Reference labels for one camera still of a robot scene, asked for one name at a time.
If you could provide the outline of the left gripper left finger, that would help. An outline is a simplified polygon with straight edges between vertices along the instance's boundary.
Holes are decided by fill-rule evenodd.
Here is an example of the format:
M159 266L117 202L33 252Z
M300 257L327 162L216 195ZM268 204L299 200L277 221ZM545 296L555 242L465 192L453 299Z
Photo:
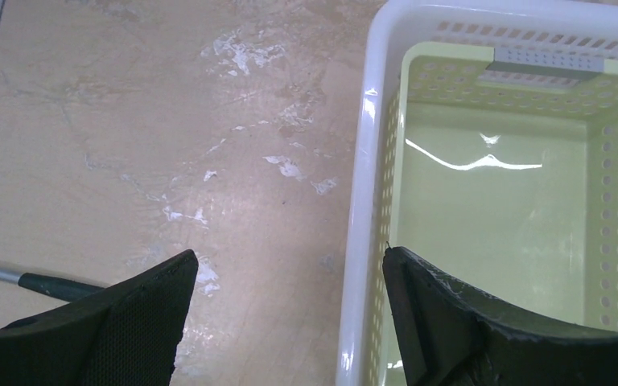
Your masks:
M185 250L0 329L0 385L167 385L199 263Z

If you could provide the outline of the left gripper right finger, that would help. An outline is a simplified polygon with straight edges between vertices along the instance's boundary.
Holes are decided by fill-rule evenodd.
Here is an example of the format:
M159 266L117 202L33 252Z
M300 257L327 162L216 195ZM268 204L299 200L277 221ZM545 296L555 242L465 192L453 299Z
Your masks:
M618 332L525 310L408 248L382 270L409 385L618 385Z

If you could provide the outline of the olive green plastic crate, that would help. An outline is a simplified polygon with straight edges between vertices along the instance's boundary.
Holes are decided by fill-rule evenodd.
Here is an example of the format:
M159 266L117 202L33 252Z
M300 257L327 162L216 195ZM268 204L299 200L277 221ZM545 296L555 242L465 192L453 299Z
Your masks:
M400 69L378 224L381 382L409 385L388 248L525 310L618 332L618 60L425 42Z

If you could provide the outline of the white plastic tray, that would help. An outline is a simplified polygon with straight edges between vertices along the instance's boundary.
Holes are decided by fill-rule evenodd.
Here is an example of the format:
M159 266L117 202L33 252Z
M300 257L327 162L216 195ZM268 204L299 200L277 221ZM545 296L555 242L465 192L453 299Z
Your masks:
M618 60L618 5L576 1L389 1L369 30L352 179L336 382L386 385L375 357L376 257L388 107L404 55L425 42Z

